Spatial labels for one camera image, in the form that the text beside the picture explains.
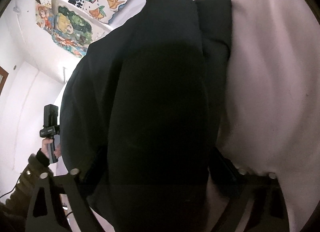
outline person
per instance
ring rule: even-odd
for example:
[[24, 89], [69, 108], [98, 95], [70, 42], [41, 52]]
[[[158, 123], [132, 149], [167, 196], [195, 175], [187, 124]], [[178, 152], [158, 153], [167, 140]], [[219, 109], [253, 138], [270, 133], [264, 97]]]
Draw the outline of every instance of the person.
[[[53, 140], [49, 138], [42, 140], [42, 146], [38, 152], [29, 156], [28, 165], [22, 171], [14, 192], [5, 201], [5, 204], [0, 203], [1, 231], [25, 231], [26, 218], [35, 183], [43, 172], [53, 176], [53, 172], [49, 168], [50, 161], [47, 149], [47, 144], [52, 142]], [[57, 146], [54, 155], [57, 158], [61, 156], [60, 144]]]
[[82, 198], [116, 232], [204, 231], [231, 7], [231, 0], [146, 0], [89, 45], [69, 79], [62, 157], [68, 171], [80, 170]]

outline camera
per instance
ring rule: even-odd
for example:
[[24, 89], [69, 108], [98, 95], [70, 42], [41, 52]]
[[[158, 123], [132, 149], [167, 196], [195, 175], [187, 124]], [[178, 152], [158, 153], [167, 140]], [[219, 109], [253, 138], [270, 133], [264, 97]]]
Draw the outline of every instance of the camera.
[[40, 137], [53, 139], [51, 144], [47, 144], [50, 163], [56, 163], [58, 159], [54, 155], [54, 141], [60, 135], [60, 125], [58, 125], [58, 110], [55, 105], [44, 106], [43, 129], [40, 130]]

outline black metal frame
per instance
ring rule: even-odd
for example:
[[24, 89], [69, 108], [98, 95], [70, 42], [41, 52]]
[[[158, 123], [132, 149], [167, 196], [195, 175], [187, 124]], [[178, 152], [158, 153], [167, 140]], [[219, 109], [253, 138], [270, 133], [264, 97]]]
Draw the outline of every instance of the black metal frame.
[[[60, 194], [68, 196], [76, 222], [83, 232], [104, 232], [88, 203], [78, 190], [79, 173], [39, 179], [31, 198], [26, 232], [72, 231], [65, 216]], [[245, 231], [287, 232], [288, 215], [284, 198], [276, 179], [246, 175], [240, 196], [231, 198], [211, 232], [235, 231], [250, 199], [253, 208]]]

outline black cuff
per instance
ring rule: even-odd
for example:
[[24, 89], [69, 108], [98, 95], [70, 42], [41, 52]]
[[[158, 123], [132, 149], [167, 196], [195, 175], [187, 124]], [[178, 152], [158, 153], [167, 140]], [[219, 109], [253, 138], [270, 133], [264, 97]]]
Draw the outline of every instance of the black cuff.
[[49, 166], [50, 161], [48, 157], [45, 156], [45, 154], [41, 151], [41, 149], [39, 149], [39, 151], [37, 152], [36, 158], [44, 167]]

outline metal rivet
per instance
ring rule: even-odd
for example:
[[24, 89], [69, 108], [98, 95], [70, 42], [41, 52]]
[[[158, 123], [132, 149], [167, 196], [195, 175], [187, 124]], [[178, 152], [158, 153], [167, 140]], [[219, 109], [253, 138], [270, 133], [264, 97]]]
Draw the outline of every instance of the metal rivet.
[[247, 174], [247, 171], [243, 168], [239, 168], [238, 169], [238, 172], [241, 174], [241, 175], [246, 175]]
[[277, 178], [276, 174], [273, 173], [273, 172], [270, 172], [268, 175], [269, 175], [270, 179], [276, 179]]
[[48, 177], [48, 173], [47, 172], [41, 173], [41, 175], [40, 175], [41, 179], [45, 179], [47, 177]]
[[71, 174], [71, 175], [77, 175], [79, 172], [80, 172], [79, 169], [74, 168], [74, 169], [72, 169], [72, 170], [70, 171], [70, 174]]

